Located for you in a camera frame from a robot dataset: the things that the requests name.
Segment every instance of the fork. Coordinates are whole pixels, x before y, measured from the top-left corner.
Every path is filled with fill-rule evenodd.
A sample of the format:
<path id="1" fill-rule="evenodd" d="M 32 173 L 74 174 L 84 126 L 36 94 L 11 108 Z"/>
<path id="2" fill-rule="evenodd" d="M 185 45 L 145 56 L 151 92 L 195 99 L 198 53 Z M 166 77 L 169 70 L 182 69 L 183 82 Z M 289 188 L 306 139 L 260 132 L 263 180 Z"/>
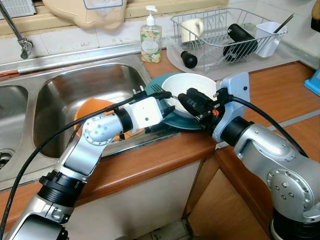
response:
<path id="1" fill-rule="evenodd" d="M 157 93 L 161 93 L 161 92 L 167 92 L 166 90 L 164 90 L 162 87 L 160 87 L 158 84 L 154 83 L 152 84 L 151 86 L 151 89 Z M 173 99 L 176 99 L 178 100 L 178 97 L 177 96 L 171 96 Z"/>

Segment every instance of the blue object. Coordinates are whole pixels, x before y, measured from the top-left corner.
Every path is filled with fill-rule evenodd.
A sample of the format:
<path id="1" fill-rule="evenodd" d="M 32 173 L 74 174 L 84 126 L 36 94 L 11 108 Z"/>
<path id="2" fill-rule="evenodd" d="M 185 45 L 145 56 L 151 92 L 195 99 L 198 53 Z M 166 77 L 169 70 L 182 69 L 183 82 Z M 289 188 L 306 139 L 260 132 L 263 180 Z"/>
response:
<path id="1" fill-rule="evenodd" d="M 320 97 L 320 67 L 315 71 L 312 78 L 304 81 L 303 85 Z"/>
<path id="2" fill-rule="evenodd" d="M 151 89 L 152 84 L 158 84 L 162 86 L 164 81 L 171 77 L 172 75 L 179 74 L 179 73 L 169 73 L 162 76 L 158 76 L 153 79 L 149 84 L 145 87 L 145 91 L 148 95 L 153 94 L 155 91 Z M 168 107 L 167 103 L 164 100 L 160 100 L 161 106 L 166 109 Z M 175 112 L 171 112 L 165 119 L 162 120 L 163 123 L 179 128 L 179 129 L 186 129 L 186 130 L 200 130 L 201 126 L 198 125 L 193 118 L 185 118 L 176 114 Z"/>

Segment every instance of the sink basin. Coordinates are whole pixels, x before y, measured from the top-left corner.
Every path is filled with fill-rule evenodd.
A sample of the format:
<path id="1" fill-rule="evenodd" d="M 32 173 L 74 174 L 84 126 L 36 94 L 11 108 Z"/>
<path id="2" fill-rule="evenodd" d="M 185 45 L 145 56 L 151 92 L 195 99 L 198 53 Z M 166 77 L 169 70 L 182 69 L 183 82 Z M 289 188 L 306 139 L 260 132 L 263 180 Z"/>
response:
<path id="1" fill-rule="evenodd" d="M 19 147 L 27 101 L 28 91 L 22 86 L 0 87 L 0 169 Z"/>
<path id="2" fill-rule="evenodd" d="M 105 64 L 70 71 L 48 80 L 39 91 L 34 116 L 34 144 L 38 146 L 55 131 L 74 120 L 77 109 L 86 100 L 97 98 L 118 103 L 132 97 L 133 89 L 145 86 L 133 67 Z M 59 158 L 73 129 L 62 133 L 43 150 L 42 154 Z"/>

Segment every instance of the sink drain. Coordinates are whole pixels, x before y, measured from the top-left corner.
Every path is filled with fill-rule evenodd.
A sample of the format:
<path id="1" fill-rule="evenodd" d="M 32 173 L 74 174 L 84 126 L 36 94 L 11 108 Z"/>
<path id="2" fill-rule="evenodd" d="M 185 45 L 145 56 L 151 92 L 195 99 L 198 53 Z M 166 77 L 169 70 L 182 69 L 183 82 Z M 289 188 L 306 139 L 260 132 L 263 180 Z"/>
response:
<path id="1" fill-rule="evenodd" d="M 9 148 L 0 149 L 0 169 L 2 169 L 15 154 L 15 151 Z"/>

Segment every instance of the wire dish rack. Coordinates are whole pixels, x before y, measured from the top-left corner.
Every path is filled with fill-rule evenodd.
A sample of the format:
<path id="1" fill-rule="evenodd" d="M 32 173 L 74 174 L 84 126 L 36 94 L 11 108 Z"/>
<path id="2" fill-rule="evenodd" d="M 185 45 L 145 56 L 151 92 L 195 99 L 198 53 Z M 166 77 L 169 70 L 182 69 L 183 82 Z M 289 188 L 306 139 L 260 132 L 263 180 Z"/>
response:
<path id="1" fill-rule="evenodd" d="M 200 19 L 203 23 L 203 34 L 197 35 L 182 23 Z M 174 41 L 182 50 L 188 51 L 198 59 L 198 66 L 204 72 L 221 64 L 234 64 L 247 61 L 252 54 L 261 51 L 270 38 L 252 38 L 235 42 L 228 35 L 231 24 L 238 24 L 250 35 L 255 36 L 256 25 L 269 22 L 268 19 L 240 8 L 224 8 L 191 14 L 178 15 L 171 18 L 174 27 Z"/>

